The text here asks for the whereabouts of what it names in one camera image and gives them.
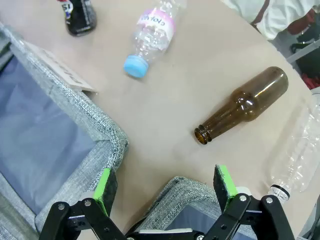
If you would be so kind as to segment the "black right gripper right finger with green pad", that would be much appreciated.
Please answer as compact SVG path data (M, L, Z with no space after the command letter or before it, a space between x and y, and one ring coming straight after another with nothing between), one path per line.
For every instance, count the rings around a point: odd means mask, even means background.
M276 196L258 200L239 193L225 165L214 167L213 187L221 215L207 232L207 240L232 240L241 225L251 226L257 240L295 240Z

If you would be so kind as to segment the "brown glass bottle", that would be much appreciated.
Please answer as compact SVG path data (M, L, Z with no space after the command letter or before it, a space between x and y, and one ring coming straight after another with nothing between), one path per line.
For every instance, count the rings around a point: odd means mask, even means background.
M287 91L288 86L288 77L281 68L266 68L235 89L218 111L194 129L196 139L206 145L238 124L255 120Z

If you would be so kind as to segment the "red object under table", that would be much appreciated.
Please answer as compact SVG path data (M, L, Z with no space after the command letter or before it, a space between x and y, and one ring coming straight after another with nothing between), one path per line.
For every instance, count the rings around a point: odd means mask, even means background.
M301 78L310 90L320 87L320 78L318 78L317 76L308 77L307 74L303 73L301 75Z

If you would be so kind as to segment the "grey fabric basket Can label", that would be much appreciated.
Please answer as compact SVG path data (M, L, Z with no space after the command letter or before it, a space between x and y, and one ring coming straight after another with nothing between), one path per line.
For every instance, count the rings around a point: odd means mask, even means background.
M221 214L213 188L176 176L167 183L142 219L126 235L176 229L192 229L207 234Z

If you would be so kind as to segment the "large clear plastic bottle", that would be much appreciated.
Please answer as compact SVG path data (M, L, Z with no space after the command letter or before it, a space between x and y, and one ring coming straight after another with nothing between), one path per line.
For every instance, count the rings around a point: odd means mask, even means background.
M269 156L269 195L286 203L296 192L304 192L320 166L320 94L307 102L301 98Z

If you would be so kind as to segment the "person in white maroon jacket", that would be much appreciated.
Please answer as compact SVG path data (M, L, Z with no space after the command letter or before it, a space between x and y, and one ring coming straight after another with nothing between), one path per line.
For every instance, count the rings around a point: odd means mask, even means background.
M320 0L220 0L252 25L267 40L273 40L290 24L307 16Z

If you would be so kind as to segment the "grey fabric basket Plastic label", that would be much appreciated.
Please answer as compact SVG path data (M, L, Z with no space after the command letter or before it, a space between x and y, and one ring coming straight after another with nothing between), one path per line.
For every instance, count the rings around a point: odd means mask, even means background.
M0 240L40 240L52 205L91 197L128 138L0 23Z

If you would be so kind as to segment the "black Pepsi can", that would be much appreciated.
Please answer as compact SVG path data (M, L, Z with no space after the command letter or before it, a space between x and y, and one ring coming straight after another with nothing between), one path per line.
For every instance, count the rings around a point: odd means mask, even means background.
M57 0L64 11L64 20L68 33L83 36L97 26L97 15L91 0Z

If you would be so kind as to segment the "white card with black print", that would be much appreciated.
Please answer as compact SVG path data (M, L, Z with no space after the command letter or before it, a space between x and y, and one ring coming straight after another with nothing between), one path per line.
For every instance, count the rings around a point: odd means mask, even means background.
M76 72L69 68L65 63L58 59L52 52L24 41L24 44L42 60L47 67L55 72L70 88L80 91L96 93L97 91L83 80Z

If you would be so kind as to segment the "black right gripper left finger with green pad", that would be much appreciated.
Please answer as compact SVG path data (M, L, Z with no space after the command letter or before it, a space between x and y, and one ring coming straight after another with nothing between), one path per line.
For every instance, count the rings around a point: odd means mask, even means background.
M127 240L110 218L117 187L115 171L106 168L91 197L78 200L74 205L55 202L39 240L77 240L83 230L91 230L97 240Z

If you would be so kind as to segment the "clear plastic bottle pink label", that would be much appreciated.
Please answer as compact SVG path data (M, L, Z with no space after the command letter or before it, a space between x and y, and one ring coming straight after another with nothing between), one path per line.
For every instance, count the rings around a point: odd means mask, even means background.
M124 61L123 69L131 77L143 78L150 65L169 48L176 32L177 20L188 0L155 0L136 23L133 52Z

